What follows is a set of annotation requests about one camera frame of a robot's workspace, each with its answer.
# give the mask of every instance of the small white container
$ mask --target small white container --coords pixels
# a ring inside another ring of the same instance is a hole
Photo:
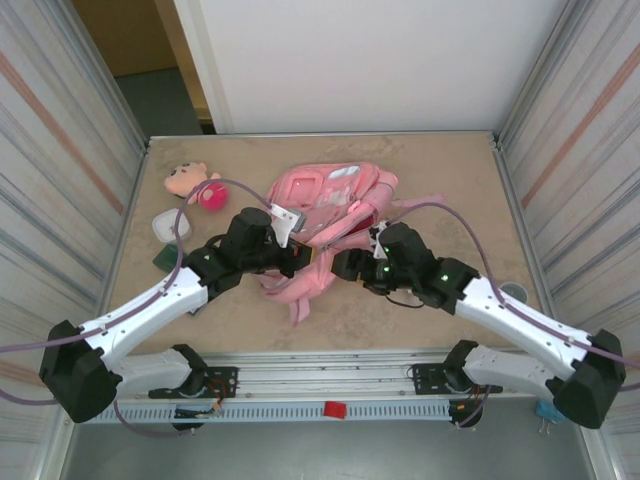
[[[153,232],[162,243],[176,243],[176,236],[173,233],[173,225],[176,222],[177,208],[172,208],[161,213],[151,222]],[[178,225],[178,233],[182,240],[186,240],[191,235],[191,225],[186,215],[182,214],[180,224]]]

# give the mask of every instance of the pink backpack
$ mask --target pink backpack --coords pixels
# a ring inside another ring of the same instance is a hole
[[[349,248],[372,250],[369,227],[389,205],[409,207],[442,201],[444,195],[392,201],[398,179],[372,163],[305,165],[289,170],[271,187],[270,202],[304,212],[302,231],[292,238],[317,249],[313,262],[286,278],[279,272],[260,275],[267,298],[289,304],[294,325],[310,313],[309,300],[336,279],[333,257]]]

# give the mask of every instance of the red tag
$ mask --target red tag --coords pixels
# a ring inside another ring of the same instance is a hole
[[[347,404],[340,402],[324,402],[324,416],[344,420],[347,416]]]

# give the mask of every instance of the floor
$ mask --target floor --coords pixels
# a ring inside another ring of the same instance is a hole
[[[61,479],[594,479],[577,427],[540,434],[534,406],[493,399],[476,431],[336,421],[205,425],[194,437],[149,439],[120,425],[80,425]]]
[[[202,135],[180,70],[116,78],[145,135]]]

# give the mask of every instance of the white wall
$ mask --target white wall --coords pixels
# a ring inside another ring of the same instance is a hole
[[[496,129],[566,0],[175,0],[220,133]]]

